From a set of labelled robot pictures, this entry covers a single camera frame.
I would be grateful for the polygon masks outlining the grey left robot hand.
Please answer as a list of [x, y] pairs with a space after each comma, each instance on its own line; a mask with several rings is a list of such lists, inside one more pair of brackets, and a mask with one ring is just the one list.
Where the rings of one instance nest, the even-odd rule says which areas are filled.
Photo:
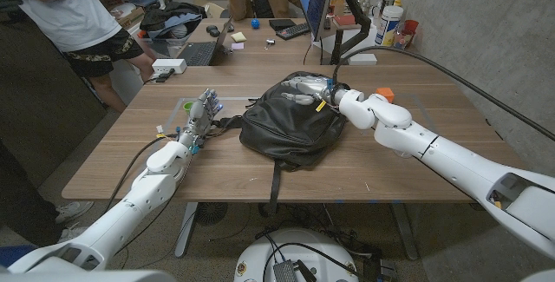
[[191, 154], [198, 153], [212, 126], [214, 116], [222, 108], [223, 105], [219, 104], [216, 91], [207, 89], [190, 107], [187, 124], [181, 131], [178, 142]]

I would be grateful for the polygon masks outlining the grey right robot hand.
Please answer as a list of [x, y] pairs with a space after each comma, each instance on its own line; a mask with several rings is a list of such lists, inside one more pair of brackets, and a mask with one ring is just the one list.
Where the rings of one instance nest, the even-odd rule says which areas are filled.
[[321, 76], [297, 76], [281, 82], [284, 87], [291, 87], [298, 94], [283, 92], [282, 97], [294, 101], [297, 104], [308, 106], [315, 100], [325, 100], [332, 106], [336, 106], [347, 93], [344, 87], [338, 87], [335, 93], [328, 87], [328, 79]]

